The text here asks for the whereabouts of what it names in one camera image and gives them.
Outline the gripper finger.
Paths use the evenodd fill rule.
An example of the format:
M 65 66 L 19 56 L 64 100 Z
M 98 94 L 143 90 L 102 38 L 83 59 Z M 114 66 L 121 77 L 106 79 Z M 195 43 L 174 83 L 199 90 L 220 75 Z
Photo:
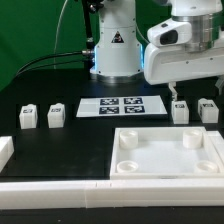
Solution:
M 170 83 L 168 83 L 168 87 L 169 87 L 169 90 L 171 91 L 171 94 L 172 94 L 172 100 L 173 101 L 177 101 L 178 93 L 177 93 L 177 91 L 175 89 L 176 82 L 170 82 Z
M 222 94 L 222 89 L 224 88 L 224 75 L 218 78 L 215 86 L 217 87 L 219 94 Z

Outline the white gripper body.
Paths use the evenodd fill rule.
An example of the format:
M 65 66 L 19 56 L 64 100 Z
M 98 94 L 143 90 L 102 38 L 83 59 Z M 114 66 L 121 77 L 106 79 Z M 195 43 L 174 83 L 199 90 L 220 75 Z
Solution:
M 215 18 L 170 18 L 147 32 L 151 85 L 224 75 L 224 30 Z

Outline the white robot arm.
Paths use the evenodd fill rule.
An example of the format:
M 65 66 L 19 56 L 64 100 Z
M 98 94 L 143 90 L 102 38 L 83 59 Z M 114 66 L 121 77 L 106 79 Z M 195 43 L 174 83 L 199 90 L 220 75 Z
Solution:
M 224 31 L 221 0 L 154 0 L 170 5 L 171 17 L 136 38 L 135 0 L 101 0 L 100 40 L 90 73 L 116 83 L 143 74 L 151 84 L 214 77 L 224 85 Z

